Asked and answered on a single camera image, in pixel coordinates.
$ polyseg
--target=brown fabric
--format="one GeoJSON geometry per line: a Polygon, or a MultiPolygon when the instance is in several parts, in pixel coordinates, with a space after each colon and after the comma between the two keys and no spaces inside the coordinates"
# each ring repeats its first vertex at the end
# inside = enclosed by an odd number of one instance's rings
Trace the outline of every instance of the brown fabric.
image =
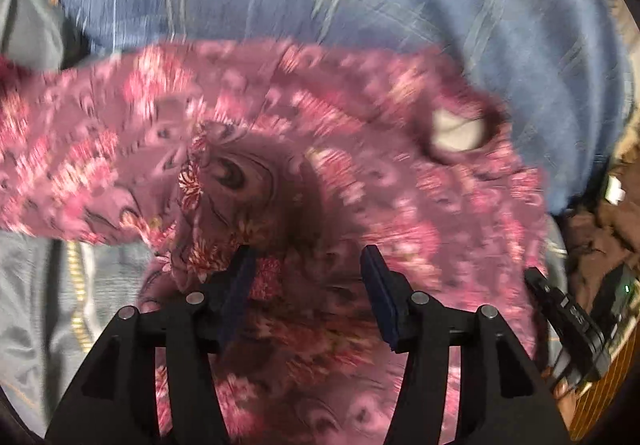
{"type": "Polygon", "coordinates": [[[604,276],[622,263],[637,273],[640,260],[640,160],[610,174],[622,183],[625,199],[618,205],[602,199],[593,213],[578,208],[562,233],[570,290],[588,312],[604,276]]]}

